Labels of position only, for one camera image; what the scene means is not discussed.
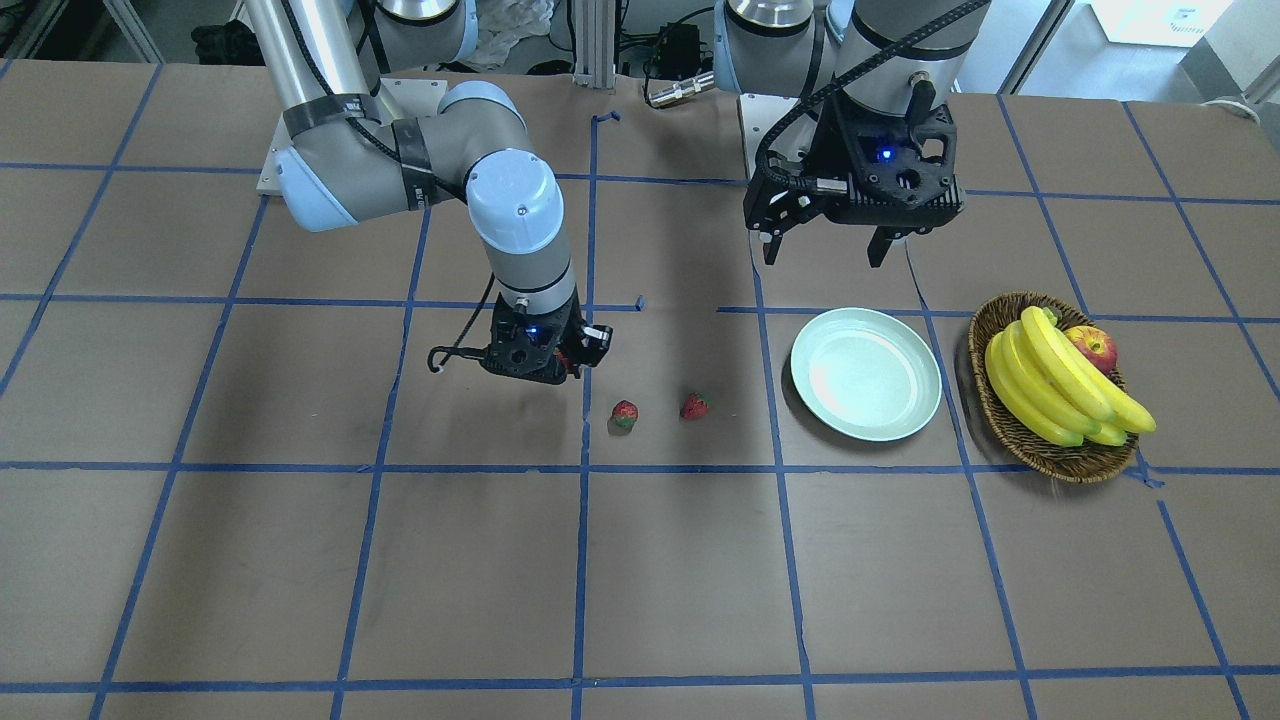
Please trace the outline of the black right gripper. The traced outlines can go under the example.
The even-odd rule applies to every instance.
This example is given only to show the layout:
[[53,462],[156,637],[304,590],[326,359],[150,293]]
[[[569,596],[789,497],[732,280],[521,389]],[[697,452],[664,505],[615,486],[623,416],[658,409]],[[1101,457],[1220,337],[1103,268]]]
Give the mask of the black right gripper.
[[612,340],[612,327],[585,322],[577,299],[538,315],[498,299],[479,364],[495,375],[559,386],[581,378],[585,366],[598,366]]

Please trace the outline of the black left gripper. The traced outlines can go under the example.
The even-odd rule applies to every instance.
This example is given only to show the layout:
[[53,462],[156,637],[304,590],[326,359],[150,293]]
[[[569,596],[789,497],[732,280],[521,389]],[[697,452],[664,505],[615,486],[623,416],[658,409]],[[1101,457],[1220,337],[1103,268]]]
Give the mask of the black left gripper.
[[878,225],[868,243],[870,268],[881,268],[901,232],[923,233],[950,223],[966,195],[942,155],[915,150],[844,150],[786,158],[769,151],[742,202],[745,227],[760,231],[762,256],[777,263],[786,233],[818,217],[841,225]]

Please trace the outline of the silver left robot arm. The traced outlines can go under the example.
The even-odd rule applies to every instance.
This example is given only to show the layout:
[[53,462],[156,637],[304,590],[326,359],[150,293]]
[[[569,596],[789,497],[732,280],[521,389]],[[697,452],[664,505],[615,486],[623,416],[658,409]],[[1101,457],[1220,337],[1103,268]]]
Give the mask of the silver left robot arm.
[[867,256],[952,222],[966,205],[947,100],[986,1],[718,1],[718,88],[788,97],[749,152],[745,227],[773,264],[823,218],[865,225]]

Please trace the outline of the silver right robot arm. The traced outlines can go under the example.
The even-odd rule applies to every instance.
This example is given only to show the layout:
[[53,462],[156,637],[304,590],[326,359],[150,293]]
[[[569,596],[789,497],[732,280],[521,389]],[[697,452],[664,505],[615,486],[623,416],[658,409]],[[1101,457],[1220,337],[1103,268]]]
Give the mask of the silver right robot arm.
[[332,231],[456,199],[483,240],[495,300],[490,340],[438,346],[439,372],[467,359],[545,384],[580,377],[612,331],[582,314],[564,197],[527,122],[497,85],[445,91],[430,115],[404,110],[387,73],[453,61],[477,46],[472,1],[250,1],[251,26],[282,100],[288,141],[271,154],[276,184],[307,231]]

